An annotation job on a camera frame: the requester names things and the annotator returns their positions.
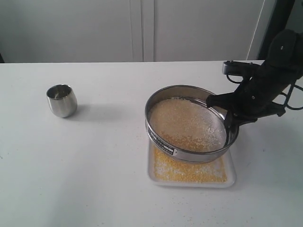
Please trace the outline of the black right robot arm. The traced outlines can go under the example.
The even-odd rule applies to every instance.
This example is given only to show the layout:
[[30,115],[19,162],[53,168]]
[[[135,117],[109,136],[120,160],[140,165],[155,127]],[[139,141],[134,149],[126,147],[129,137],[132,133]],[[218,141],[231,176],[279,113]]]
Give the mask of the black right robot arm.
[[225,61],[226,77],[240,76],[242,81],[232,93],[210,95],[207,107],[227,111],[224,126],[234,129],[259,118],[282,116],[285,110],[298,110],[288,104],[294,88],[302,90],[296,81],[303,76],[303,35],[286,29],[293,0],[277,0],[270,17],[259,56],[261,65],[239,61]]

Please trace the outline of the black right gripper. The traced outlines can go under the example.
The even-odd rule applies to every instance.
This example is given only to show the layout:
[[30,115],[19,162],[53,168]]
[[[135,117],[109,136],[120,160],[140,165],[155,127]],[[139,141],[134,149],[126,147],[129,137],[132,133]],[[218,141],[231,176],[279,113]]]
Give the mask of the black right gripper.
[[251,78],[240,84],[234,93],[209,95],[207,108],[217,106],[229,109],[224,119],[226,129],[235,130],[239,124],[253,123],[257,119],[285,113],[283,104],[273,102],[286,88],[280,78]]

